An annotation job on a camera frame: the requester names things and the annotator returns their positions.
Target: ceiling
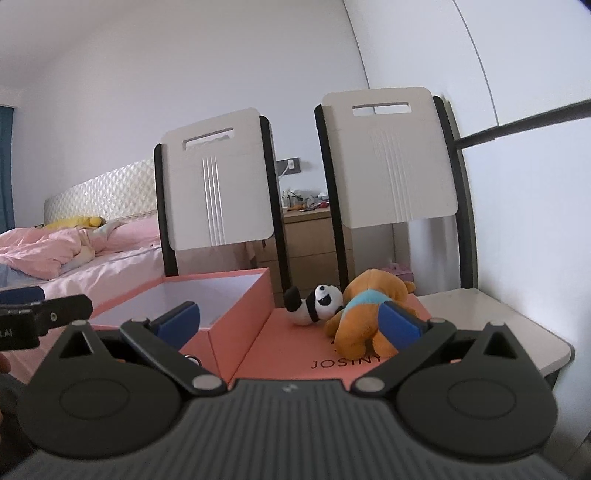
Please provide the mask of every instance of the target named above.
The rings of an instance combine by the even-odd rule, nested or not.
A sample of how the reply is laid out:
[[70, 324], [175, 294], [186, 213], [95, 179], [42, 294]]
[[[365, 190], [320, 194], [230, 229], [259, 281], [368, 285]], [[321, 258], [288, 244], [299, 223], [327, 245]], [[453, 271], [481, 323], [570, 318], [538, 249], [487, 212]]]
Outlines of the ceiling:
[[22, 89], [52, 60], [148, 0], [1, 0], [0, 85]]

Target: blue bear shirt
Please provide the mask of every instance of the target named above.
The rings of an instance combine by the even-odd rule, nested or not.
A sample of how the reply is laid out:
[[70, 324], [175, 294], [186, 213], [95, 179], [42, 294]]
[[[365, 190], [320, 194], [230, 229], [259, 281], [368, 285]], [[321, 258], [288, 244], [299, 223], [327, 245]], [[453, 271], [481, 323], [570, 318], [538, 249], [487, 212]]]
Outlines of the blue bear shirt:
[[343, 310], [343, 315], [347, 313], [348, 310], [356, 307], [357, 305], [365, 305], [365, 304], [381, 304], [385, 301], [391, 301], [392, 299], [388, 297], [386, 294], [377, 291], [377, 290], [365, 290], [361, 292], [359, 295], [356, 295], [345, 307]]

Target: yellow plush toy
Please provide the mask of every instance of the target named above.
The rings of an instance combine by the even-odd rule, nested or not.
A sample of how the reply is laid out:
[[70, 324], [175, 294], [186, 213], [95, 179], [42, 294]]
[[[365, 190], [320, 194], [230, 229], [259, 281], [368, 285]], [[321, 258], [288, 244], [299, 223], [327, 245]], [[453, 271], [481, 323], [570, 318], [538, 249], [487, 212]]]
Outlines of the yellow plush toy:
[[104, 223], [105, 220], [101, 217], [75, 216], [71, 218], [64, 218], [62, 220], [56, 220], [55, 222], [46, 225], [45, 228], [49, 230], [58, 230], [58, 228], [75, 228], [77, 226], [100, 227]]
[[404, 282], [383, 270], [367, 270], [354, 279], [343, 292], [345, 308], [326, 322], [324, 331], [335, 338], [339, 355], [358, 360], [365, 355], [370, 340], [378, 356], [390, 357], [396, 348], [378, 330], [378, 309], [386, 301], [395, 301], [417, 316], [405, 302], [415, 290], [414, 283]]

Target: person's hand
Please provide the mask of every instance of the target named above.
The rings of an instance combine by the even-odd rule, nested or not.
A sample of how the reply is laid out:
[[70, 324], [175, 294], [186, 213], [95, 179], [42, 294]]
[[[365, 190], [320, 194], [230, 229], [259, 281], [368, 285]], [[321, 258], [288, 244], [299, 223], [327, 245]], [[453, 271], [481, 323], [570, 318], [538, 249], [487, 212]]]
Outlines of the person's hand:
[[[10, 372], [10, 360], [0, 353], [0, 374], [7, 374]], [[2, 412], [0, 411], [0, 425], [2, 424]]]

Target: pink tissue box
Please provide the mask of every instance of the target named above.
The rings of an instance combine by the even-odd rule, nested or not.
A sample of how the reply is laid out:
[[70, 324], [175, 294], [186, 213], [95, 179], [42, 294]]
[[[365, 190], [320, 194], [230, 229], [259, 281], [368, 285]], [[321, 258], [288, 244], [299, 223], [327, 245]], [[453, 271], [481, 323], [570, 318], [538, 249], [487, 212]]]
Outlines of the pink tissue box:
[[382, 268], [382, 270], [391, 273], [392, 275], [396, 275], [402, 281], [414, 282], [413, 272], [410, 268], [405, 267], [404, 265], [398, 263], [390, 263], [390, 265]]

